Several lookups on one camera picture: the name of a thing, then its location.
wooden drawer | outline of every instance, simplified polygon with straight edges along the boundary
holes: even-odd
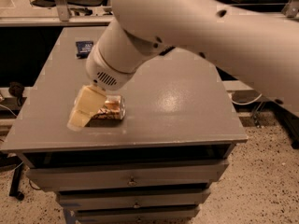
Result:
[[[219,180],[227,166],[227,160],[136,163],[31,169],[27,176],[45,191],[117,189],[210,183]]]
[[[145,208],[137,210],[105,210],[91,212],[76,212],[77,220],[83,223],[111,223],[111,222],[135,222],[143,220],[193,218],[199,212],[196,205],[178,207]]]
[[[160,186],[135,189],[102,189],[63,192],[57,202],[69,210],[138,209],[151,206],[203,203],[210,194],[203,185]]]

terrazzo floor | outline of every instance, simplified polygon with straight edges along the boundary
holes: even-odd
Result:
[[[237,145],[221,180],[192,220],[150,224],[299,223],[299,150],[271,110],[260,114],[262,128],[248,113],[239,113],[249,141]],[[22,175],[23,201],[8,197],[12,173],[0,173],[0,223],[63,224],[53,193],[33,190]]]

drawer handle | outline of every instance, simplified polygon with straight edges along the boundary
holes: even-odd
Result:
[[[134,178],[133,178],[132,176],[131,176],[131,180],[128,182],[128,185],[129,185],[130,187],[134,187],[134,186],[137,185],[137,182],[134,181]]]
[[[141,206],[138,204],[138,202],[136,202],[135,205],[133,206],[134,209],[138,209],[138,208],[140,208],[140,207],[141,207]]]

speckled floor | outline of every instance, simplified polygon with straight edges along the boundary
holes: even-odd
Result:
[[[191,221],[150,223],[299,223],[299,150],[276,120],[273,112],[260,115],[257,129],[247,113],[239,113],[249,136],[229,156],[230,166],[221,180],[211,186],[211,195]],[[0,223],[63,224],[62,208],[53,193],[33,190],[23,176],[20,202],[8,197],[12,174],[0,174]]]

black cable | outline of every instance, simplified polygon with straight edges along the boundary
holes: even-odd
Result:
[[[33,186],[32,186],[32,183],[31,183],[31,180],[29,180],[29,185],[30,185],[31,189],[34,189],[34,190],[41,190],[41,189],[37,189],[37,188],[33,187]]]

